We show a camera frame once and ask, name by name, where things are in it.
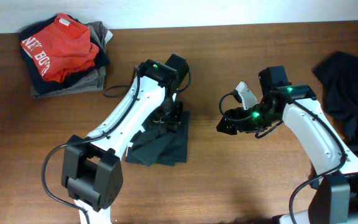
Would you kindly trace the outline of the dark teal t-shirt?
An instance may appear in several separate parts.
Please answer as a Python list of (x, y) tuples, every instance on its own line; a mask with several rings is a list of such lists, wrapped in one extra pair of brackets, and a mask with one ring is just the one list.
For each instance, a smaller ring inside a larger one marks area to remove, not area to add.
[(189, 119), (190, 112), (184, 111), (177, 130), (167, 129), (161, 124), (143, 124), (144, 130), (138, 131), (130, 140), (125, 161), (145, 166), (186, 163)]

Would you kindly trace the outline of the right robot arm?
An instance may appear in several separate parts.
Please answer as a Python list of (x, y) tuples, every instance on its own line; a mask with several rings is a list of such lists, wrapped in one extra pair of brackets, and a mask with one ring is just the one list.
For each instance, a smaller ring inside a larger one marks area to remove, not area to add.
[(229, 92), (241, 106), (221, 110), (220, 133), (253, 133), (257, 139), (284, 124), (301, 143), (315, 176), (291, 194), (289, 212), (272, 223), (358, 223), (358, 157), (325, 117), (309, 85), (292, 85), (283, 66), (259, 73), (263, 97), (240, 82)]

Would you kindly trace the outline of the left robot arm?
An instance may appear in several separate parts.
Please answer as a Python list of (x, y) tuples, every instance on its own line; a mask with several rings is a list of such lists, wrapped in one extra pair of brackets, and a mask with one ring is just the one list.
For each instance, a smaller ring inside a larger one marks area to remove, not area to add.
[(146, 128), (177, 132), (184, 127), (183, 103), (176, 101), (189, 74), (185, 58), (148, 59), (134, 69), (134, 81), (113, 112), (85, 138), (73, 135), (64, 148), (62, 186), (81, 223), (110, 223), (111, 205), (122, 185), (121, 159)]

